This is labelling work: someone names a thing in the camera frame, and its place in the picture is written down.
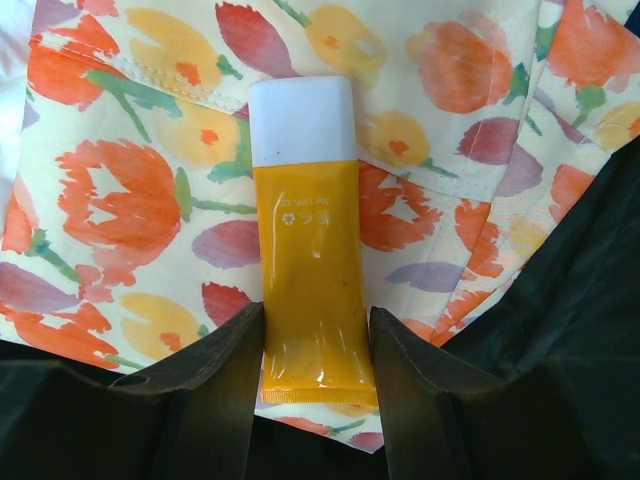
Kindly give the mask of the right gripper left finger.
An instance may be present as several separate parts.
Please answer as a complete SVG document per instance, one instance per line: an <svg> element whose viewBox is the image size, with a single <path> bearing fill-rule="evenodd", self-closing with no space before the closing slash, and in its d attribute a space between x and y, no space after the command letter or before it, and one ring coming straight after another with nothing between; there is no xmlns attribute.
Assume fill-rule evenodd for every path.
<svg viewBox="0 0 640 480"><path fill-rule="evenodd" d="M111 385L55 361L1 365L5 479L240 479L264 309Z"/></svg>

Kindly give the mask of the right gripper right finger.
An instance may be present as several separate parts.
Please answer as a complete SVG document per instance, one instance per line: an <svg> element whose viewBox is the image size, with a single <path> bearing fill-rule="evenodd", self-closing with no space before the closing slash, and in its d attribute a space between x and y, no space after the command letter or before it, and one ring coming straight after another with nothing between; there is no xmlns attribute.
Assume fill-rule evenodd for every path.
<svg viewBox="0 0 640 480"><path fill-rule="evenodd" d="M552 358L504 380L377 307L370 345L393 479L639 475L635 358Z"/></svg>

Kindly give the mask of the green hard-shell suitcase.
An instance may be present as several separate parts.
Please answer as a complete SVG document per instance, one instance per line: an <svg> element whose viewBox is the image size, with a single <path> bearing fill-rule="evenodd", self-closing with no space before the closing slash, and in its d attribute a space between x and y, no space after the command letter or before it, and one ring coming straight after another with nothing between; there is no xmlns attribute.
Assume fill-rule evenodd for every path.
<svg viewBox="0 0 640 480"><path fill-rule="evenodd" d="M616 152L497 305L440 348L504 380L560 358L639 362L639 147ZM374 455L252 422L249 479L393 479Z"/></svg>

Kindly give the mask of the orange tube white cap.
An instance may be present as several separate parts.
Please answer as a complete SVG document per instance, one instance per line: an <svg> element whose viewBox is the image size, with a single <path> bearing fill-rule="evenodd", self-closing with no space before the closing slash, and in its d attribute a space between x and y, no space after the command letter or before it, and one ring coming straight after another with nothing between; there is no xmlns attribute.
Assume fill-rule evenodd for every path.
<svg viewBox="0 0 640 480"><path fill-rule="evenodd" d="M259 81L248 106L266 327L262 399L375 405L351 83Z"/></svg>

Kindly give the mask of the floral orange cloth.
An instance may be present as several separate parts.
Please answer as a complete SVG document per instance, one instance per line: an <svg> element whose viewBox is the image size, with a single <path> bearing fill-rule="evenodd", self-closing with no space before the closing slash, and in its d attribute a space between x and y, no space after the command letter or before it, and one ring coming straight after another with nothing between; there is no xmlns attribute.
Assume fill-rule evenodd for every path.
<svg viewBox="0 0 640 480"><path fill-rule="evenodd" d="M635 1L34 1L1 336L142 369L261 297L248 90L354 88L367 301L443 345L639 134Z"/></svg>

